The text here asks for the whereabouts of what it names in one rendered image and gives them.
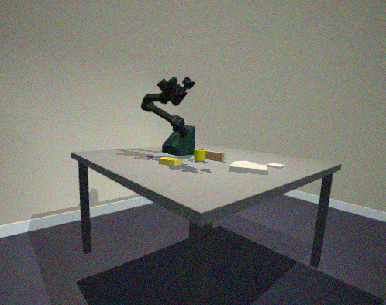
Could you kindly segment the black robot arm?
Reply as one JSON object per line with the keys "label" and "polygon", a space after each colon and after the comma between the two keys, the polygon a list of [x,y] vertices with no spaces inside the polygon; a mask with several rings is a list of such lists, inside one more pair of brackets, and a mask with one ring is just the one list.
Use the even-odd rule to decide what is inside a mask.
{"label": "black robot arm", "polygon": [[172,77],[169,79],[168,82],[165,81],[165,79],[162,79],[159,83],[157,83],[157,86],[161,89],[162,93],[160,94],[147,94],[143,98],[143,103],[141,105],[142,109],[145,111],[151,111],[157,115],[159,115],[161,118],[164,118],[165,120],[169,121],[171,126],[173,127],[174,132],[179,132],[180,137],[185,137],[190,130],[187,130],[184,127],[184,119],[178,115],[171,115],[167,113],[166,111],[162,110],[161,108],[158,108],[153,102],[159,101],[160,103],[166,104],[169,101],[169,97],[171,96],[170,93],[174,93],[174,89],[179,86],[180,84],[177,84],[177,78]]}

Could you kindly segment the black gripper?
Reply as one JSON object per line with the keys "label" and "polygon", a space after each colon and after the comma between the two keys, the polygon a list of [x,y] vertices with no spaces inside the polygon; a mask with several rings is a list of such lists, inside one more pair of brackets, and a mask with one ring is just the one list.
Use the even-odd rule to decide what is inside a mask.
{"label": "black gripper", "polygon": [[195,85],[195,82],[191,81],[191,79],[189,77],[186,77],[183,81],[183,87],[181,87],[180,85],[177,86],[177,88],[174,89],[174,93],[170,93],[171,96],[169,97],[169,100],[171,101],[171,103],[175,106],[179,105],[179,103],[181,103],[181,101],[183,100],[183,98],[185,97],[185,95],[187,94],[186,90],[190,90],[193,88],[193,86]]}

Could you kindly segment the tan flat bar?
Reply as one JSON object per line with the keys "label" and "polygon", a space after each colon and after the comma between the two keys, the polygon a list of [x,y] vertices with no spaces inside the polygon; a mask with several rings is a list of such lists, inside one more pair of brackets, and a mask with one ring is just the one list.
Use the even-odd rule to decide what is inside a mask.
{"label": "tan flat bar", "polygon": [[213,152],[213,151],[206,150],[205,158],[210,159],[210,160],[224,162],[225,153],[224,152]]}

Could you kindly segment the yellow flat block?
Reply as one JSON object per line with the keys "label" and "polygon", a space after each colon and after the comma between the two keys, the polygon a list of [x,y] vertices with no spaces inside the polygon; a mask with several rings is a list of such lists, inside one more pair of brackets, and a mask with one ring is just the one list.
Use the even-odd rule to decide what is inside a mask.
{"label": "yellow flat block", "polygon": [[182,159],[163,157],[159,158],[159,164],[164,164],[168,166],[179,166],[182,164]]}

